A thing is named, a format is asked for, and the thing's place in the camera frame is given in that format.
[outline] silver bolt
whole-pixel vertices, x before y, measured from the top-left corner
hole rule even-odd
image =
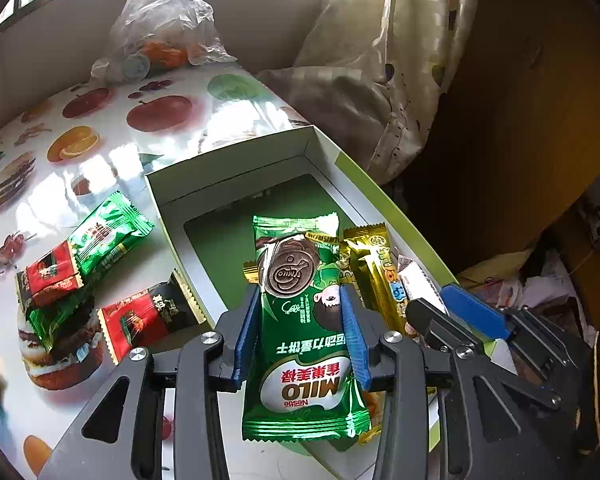
[[[395,330],[387,330],[384,333],[384,340],[388,343],[397,343],[402,341],[402,334],[400,332],[396,332]]]
[[[456,348],[456,355],[461,359],[471,359],[474,356],[474,351],[468,346],[460,345]]]
[[[205,332],[200,336],[202,343],[205,345],[212,345],[220,341],[220,334],[218,332]]]
[[[129,357],[131,357],[132,361],[142,361],[142,359],[147,357],[147,354],[146,348],[140,346],[138,348],[132,348],[131,352],[129,352]]]

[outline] blue gripper pad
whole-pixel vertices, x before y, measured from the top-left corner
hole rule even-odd
[[[353,374],[362,386],[363,390],[371,387],[371,372],[369,371],[369,354],[365,340],[362,337],[360,326],[355,314],[351,300],[344,287],[340,287],[340,311],[342,313],[342,326],[344,337],[347,342],[347,350],[353,367]]]
[[[440,290],[440,297],[446,307],[464,319],[471,327],[491,339],[507,340],[511,330],[507,328],[504,314],[467,292],[459,285],[450,283]]]
[[[240,388],[243,381],[246,380],[253,358],[253,351],[256,347],[258,337],[258,325],[260,318],[260,287],[253,288],[253,295],[249,302],[249,308],[244,316],[244,322],[240,329],[238,341],[235,344],[234,373],[231,380],[236,387]]]

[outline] clear plastic bag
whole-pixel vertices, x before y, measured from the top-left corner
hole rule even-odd
[[[205,0],[127,0],[111,27],[106,56],[91,67],[92,80],[142,79],[155,69],[188,62],[235,61],[214,27]]]

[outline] cartoon boy face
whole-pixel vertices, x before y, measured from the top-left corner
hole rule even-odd
[[[314,319],[325,330],[342,332],[339,285],[329,285],[314,294]]]

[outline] curtain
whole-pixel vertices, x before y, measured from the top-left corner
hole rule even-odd
[[[258,78],[379,184],[427,142],[477,0],[326,0],[294,66]]]

